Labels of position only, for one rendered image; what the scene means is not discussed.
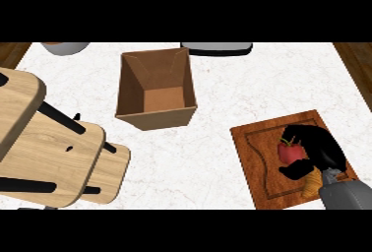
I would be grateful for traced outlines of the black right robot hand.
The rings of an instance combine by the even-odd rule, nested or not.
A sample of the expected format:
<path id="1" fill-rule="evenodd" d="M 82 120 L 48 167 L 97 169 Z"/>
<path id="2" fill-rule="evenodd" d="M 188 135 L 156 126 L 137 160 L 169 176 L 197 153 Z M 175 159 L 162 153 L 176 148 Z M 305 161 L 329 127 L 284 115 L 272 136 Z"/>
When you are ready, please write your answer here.
<path id="1" fill-rule="evenodd" d="M 300 179 L 317 168 L 320 171 L 336 169 L 345 171 L 345 156 L 329 131 L 312 125 L 289 125 L 281 138 L 292 144 L 299 144 L 306 158 L 295 160 L 280 173 L 292 180 Z"/>

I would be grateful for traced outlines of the red bell pepper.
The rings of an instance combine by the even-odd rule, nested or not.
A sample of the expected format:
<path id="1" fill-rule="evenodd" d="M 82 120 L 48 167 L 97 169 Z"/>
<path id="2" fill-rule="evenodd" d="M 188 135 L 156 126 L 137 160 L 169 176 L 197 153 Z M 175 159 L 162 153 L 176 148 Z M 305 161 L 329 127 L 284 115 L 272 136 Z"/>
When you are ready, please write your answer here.
<path id="1" fill-rule="evenodd" d="M 280 143 L 277 144 L 277 156 L 278 160 L 284 164 L 292 164 L 296 160 L 305 158 L 305 151 L 300 145 L 292 144 L 283 138 L 278 139 Z"/>

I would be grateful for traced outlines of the brown wooden cutting board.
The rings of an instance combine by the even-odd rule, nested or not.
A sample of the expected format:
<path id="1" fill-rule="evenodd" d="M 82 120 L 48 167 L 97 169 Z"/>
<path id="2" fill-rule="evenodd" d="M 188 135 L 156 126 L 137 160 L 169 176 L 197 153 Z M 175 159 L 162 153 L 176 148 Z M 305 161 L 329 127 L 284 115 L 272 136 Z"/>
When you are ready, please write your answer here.
<path id="1" fill-rule="evenodd" d="M 327 130 L 314 110 L 231 128 L 244 180 L 258 210 L 284 209 L 320 197 L 302 198 L 305 176 L 292 180 L 278 171 L 280 166 L 289 165 L 277 156 L 278 139 L 289 125 L 312 125 Z M 357 180 L 357 175 L 345 160 L 345 171 L 336 176 L 336 181 L 351 180 Z"/>

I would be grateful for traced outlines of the open brown cardboard box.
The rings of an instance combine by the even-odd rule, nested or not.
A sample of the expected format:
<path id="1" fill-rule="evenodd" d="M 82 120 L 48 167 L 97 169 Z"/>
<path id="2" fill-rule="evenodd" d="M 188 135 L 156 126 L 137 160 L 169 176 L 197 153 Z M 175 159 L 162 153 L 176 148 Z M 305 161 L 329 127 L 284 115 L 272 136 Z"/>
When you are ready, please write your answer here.
<path id="1" fill-rule="evenodd" d="M 125 52 L 114 117 L 140 130 L 185 126 L 197 108 L 185 47 Z"/>

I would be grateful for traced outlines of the yellow orange ribbed vegetable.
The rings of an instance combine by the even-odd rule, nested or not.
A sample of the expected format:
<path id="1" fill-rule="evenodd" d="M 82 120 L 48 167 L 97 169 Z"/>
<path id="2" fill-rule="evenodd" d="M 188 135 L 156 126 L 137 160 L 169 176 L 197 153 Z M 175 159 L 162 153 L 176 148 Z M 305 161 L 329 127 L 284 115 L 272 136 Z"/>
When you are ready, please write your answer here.
<path id="1" fill-rule="evenodd" d="M 300 197 L 308 199 L 318 196 L 318 190 L 323 187 L 323 175 L 317 168 L 305 175 L 305 184 Z"/>

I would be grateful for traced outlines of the grey and black appliance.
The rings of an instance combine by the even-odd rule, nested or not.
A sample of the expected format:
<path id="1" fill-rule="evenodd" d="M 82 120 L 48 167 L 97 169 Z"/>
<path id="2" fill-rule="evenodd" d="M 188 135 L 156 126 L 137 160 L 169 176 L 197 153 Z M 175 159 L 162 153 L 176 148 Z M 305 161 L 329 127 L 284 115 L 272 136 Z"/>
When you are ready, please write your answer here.
<path id="1" fill-rule="evenodd" d="M 216 57 L 246 55 L 252 49 L 250 42 L 181 42 L 179 46 L 190 55 Z"/>

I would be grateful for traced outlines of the pale wooden tiered stand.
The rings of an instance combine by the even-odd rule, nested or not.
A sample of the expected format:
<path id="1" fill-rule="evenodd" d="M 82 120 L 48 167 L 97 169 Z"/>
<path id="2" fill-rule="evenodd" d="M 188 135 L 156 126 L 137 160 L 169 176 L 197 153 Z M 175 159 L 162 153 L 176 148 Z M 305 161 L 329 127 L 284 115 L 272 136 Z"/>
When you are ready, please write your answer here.
<path id="1" fill-rule="evenodd" d="M 30 73 L 0 67 L 0 195 L 63 208 L 117 197 L 131 151 L 103 128 L 57 114 Z"/>

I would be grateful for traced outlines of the grey round bowl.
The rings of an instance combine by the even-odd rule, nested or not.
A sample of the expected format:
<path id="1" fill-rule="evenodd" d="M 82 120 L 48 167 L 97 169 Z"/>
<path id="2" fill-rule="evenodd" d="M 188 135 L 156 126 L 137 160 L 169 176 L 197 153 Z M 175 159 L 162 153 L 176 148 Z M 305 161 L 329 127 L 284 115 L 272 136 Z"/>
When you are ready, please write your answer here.
<path id="1" fill-rule="evenodd" d="M 55 56 L 66 56 L 78 53 L 88 45 L 88 42 L 42 42 L 42 47 Z"/>

